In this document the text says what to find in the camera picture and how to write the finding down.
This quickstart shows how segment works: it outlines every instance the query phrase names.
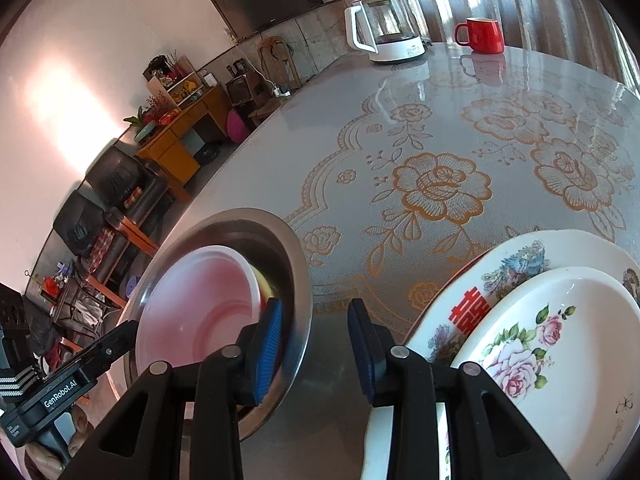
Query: pink bag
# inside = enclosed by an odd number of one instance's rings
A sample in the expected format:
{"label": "pink bag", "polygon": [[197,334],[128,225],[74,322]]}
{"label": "pink bag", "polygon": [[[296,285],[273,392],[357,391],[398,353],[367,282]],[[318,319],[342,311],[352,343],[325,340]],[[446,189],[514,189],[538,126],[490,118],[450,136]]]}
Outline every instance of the pink bag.
{"label": "pink bag", "polygon": [[244,124],[244,121],[238,112],[233,108],[229,112],[228,116],[226,116],[226,133],[229,136],[229,139],[236,144],[240,144],[249,135],[251,135],[249,128],[246,127],[246,124]]}

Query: pink bowl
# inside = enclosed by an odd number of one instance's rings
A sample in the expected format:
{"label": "pink bowl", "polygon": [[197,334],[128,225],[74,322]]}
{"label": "pink bowl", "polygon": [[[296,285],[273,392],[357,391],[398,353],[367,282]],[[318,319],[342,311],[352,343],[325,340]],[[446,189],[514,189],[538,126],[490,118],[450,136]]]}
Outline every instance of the pink bowl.
{"label": "pink bowl", "polygon": [[136,364],[202,361],[260,318],[260,289],[249,263],[225,246],[201,247],[160,279],[140,317]]}

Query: white handle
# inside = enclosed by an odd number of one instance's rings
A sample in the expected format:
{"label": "white handle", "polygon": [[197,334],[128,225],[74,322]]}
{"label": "white handle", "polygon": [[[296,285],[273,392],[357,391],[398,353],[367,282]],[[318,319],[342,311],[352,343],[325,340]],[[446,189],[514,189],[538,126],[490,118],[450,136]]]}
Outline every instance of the white handle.
{"label": "white handle", "polygon": [[[358,22],[360,23],[360,28],[362,28],[362,35],[364,36],[363,39],[365,41],[370,41],[372,45],[360,43],[358,41],[358,34],[356,32],[356,15],[358,13],[360,13],[360,16],[358,16]],[[344,9],[344,22],[347,27],[347,43],[349,43],[351,48],[356,50],[365,50],[367,52],[375,52],[376,54],[378,53],[376,42],[373,40],[373,33],[371,31],[371,26],[369,25],[369,20],[367,20],[364,9],[361,5],[355,5]]]}

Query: white cable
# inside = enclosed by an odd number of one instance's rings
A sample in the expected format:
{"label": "white cable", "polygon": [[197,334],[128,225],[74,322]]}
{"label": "white cable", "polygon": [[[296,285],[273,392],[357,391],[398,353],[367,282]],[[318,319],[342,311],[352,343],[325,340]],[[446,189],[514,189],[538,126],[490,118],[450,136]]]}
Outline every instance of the white cable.
{"label": "white cable", "polygon": [[262,72],[260,72],[255,66],[254,64],[251,62],[251,60],[248,58],[247,54],[245,54],[242,49],[240,48],[240,46],[236,43],[234,45],[234,47],[236,47],[236,49],[238,49],[240,51],[240,53],[242,54],[242,57],[247,60],[249,62],[249,64],[251,65],[251,67],[262,76],[262,79],[264,79],[265,81],[271,83],[271,91],[273,92],[273,89],[276,88],[276,84],[271,80],[271,79],[267,79],[264,74]]}

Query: red chinese character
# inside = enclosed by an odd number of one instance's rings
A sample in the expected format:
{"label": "red chinese character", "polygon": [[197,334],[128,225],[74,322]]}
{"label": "red chinese character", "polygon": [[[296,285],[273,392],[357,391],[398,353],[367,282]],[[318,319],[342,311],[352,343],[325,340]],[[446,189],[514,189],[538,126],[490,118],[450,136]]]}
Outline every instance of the red chinese character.
{"label": "red chinese character", "polygon": [[465,292],[465,297],[451,309],[449,321],[452,321],[464,335],[469,335],[489,312],[489,304],[477,287]]}

